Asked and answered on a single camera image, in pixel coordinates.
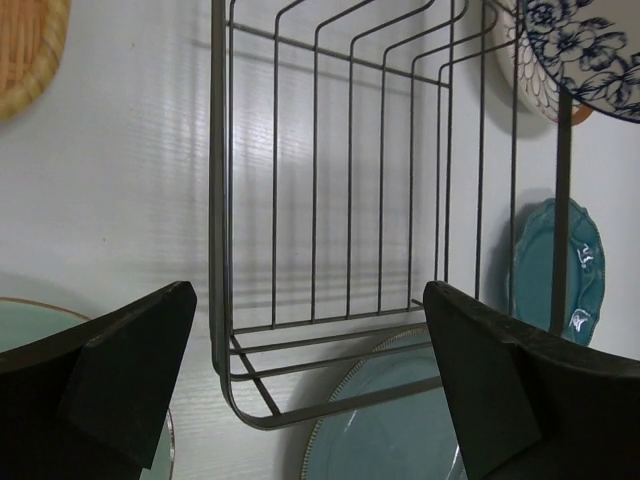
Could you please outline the blue floral white plate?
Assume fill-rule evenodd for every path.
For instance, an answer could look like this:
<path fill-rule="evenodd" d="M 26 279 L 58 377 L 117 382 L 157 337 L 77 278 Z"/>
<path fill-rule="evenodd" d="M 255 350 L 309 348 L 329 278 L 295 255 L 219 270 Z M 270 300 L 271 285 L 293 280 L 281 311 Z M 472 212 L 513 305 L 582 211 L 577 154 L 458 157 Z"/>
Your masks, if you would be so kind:
<path fill-rule="evenodd" d="M 525 1 L 533 52 L 571 97 L 611 117 L 639 121 L 639 2 Z"/>

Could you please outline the orange woven plate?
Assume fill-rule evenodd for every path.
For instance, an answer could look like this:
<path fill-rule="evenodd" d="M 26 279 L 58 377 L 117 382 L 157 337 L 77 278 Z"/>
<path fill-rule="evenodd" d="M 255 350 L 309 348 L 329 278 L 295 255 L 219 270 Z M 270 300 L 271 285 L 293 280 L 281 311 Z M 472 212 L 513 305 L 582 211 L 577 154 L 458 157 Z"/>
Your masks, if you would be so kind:
<path fill-rule="evenodd" d="M 64 55 L 70 0 L 1 3 L 1 119 L 28 108 L 52 82 Z"/>

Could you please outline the teal scalloped plate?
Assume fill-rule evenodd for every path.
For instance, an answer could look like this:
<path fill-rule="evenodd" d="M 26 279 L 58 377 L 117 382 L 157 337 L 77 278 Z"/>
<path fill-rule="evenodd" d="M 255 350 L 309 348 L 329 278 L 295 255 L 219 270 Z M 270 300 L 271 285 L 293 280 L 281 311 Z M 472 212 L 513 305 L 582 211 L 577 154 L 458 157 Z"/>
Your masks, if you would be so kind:
<path fill-rule="evenodd" d="M 515 278 L 505 280 L 513 316 L 543 330 L 551 325 L 554 224 L 555 200 L 549 198 L 526 219 L 507 270 Z M 591 343 L 604 295 L 605 254 L 598 228 L 587 209 L 570 200 L 564 339 Z"/>

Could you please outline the grey-blue round plate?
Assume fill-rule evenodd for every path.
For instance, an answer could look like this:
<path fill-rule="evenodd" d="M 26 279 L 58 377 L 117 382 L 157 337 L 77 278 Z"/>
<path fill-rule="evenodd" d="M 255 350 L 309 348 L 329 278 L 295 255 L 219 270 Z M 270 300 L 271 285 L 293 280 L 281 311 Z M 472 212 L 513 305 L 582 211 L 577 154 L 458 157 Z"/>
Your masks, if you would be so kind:
<path fill-rule="evenodd" d="M 439 375 L 430 336 L 416 328 L 359 361 L 329 399 L 344 400 Z M 437 388 L 318 420 L 302 479 L 464 479 L 444 390 Z"/>

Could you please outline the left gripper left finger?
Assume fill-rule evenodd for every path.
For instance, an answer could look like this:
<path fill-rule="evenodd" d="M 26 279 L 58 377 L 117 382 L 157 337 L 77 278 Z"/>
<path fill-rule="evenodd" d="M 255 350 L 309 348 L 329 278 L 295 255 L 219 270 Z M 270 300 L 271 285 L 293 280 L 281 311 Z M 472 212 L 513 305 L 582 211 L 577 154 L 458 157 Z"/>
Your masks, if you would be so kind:
<path fill-rule="evenodd" d="M 188 281 L 1 354 L 4 479 L 137 479 L 192 329 Z"/>

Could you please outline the light green flower plate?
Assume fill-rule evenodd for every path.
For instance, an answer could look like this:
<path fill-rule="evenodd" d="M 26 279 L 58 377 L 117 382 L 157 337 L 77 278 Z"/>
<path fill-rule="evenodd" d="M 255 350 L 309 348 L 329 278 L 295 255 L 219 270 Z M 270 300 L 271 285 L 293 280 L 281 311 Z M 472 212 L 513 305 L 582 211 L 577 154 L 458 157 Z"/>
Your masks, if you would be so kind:
<path fill-rule="evenodd" d="M 88 321 L 89 317 L 55 305 L 26 299 L 1 298 L 1 352 L 19 348 Z M 145 480 L 169 480 L 175 462 L 175 434 L 171 411 L 150 469 L 140 475 Z"/>

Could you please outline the orange rimmed petal plate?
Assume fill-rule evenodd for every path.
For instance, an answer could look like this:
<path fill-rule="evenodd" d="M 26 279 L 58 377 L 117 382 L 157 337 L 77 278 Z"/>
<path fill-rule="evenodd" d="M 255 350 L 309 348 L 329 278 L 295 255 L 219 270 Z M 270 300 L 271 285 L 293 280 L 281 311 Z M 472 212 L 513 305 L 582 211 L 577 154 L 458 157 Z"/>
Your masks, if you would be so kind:
<path fill-rule="evenodd" d="M 499 1 L 494 45 L 499 66 L 519 99 L 547 120 L 558 121 L 560 87 L 554 76 L 565 65 L 595 69 L 597 27 L 575 16 L 584 1 Z"/>

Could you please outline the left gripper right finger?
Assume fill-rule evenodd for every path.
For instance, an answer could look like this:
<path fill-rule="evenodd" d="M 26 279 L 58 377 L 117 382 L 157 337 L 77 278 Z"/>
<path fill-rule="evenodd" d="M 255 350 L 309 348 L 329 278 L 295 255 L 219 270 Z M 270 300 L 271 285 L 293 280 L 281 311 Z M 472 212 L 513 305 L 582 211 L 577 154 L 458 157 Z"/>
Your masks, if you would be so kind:
<path fill-rule="evenodd" d="M 423 304 L 470 479 L 636 479 L 639 363 L 503 315 L 442 281 Z"/>

